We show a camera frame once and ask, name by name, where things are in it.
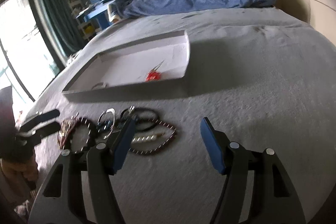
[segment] green curtain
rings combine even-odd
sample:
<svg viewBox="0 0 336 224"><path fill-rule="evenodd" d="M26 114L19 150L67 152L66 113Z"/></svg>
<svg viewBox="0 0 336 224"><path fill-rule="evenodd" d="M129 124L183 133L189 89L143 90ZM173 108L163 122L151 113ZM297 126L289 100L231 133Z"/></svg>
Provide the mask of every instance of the green curtain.
<svg viewBox="0 0 336 224"><path fill-rule="evenodd" d="M86 42L81 37L65 0L38 0L44 20L65 56L81 50Z"/></svg>

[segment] white bedsheet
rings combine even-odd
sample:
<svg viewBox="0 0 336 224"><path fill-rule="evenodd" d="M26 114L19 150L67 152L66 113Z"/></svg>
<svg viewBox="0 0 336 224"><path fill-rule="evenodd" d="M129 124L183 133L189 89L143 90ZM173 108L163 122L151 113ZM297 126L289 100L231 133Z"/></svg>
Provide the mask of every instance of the white bedsheet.
<svg viewBox="0 0 336 224"><path fill-rule="evenodd" d="M95 53L183 29L191 42L190 97L79 104L61 95ZM307 221L335 184L336 49L309 25L281 10L217 9L119 23L90 41L31 113L58 108L60 121L77 111L97 120L107 108L120 114L132 104L158 109L178 128L179 137L155 156L129 153L122 170L111 177L127 223L209 223L224 177L212 167L202 142L202 117L209 117L215 129L246 149L273 148L293 181ZM36 148L41 180L59 154L56 135ZM83 180L92 220L87 177Z"/></svg>

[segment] window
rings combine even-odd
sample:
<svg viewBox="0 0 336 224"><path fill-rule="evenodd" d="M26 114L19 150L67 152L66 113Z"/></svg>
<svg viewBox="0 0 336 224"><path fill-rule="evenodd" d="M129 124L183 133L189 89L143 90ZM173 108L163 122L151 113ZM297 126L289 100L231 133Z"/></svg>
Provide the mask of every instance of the window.
<svg viewBox="0 0 336 224"><path fill-rule="evenodd" d="M0 88L13 86L13 110L28 110L64 68L47 47L33 0L0 1Z"/></svg>

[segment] yellow object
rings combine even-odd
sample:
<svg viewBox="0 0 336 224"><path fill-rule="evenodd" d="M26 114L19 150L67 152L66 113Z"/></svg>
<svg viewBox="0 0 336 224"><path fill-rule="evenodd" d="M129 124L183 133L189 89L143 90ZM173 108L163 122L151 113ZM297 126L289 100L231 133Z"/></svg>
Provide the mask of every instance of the yellow object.
<svg viewBox="0 0 336 224"><path fill-rule="evenodd" d="M89 26L87 26L85 29L84 29L84 32L85 33L92 33L92 32L94 32L95 31L95 29L94 29L94 27L92 26L92 25L89 25Z"/></svg>

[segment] black hair tie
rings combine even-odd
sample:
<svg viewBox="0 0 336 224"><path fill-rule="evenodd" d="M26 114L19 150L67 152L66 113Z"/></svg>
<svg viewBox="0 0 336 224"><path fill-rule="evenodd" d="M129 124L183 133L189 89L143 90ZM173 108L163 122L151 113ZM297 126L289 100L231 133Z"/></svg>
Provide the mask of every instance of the black hair tie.
<svg viewBox="0 0 336 224"><path fill-rule="evenodd" d="M124 109L121 114L120 114L120 120L121 121L124 121L124 120L127 120L127 117L128 117L128 111L129 109ZM144 112L150 112L152 114L154 114L154 117L140 117L139 114L142 114ZM155 123L154 121L156 120L160 120L160 117L159 117L159 114L157 113L157 111L151 109L151 108L147 108L147 107L136 107L133 109L133 112L132 114L135 114L136 117L135 117L135 124L141 124L141 123L151 123L150 126L148 127L145 127L145 128L139 128L137 127L136 130L137 132L146 132L146 131L149 131L151 129L153 129L154 127L157 126L157 123Z"/></svg>

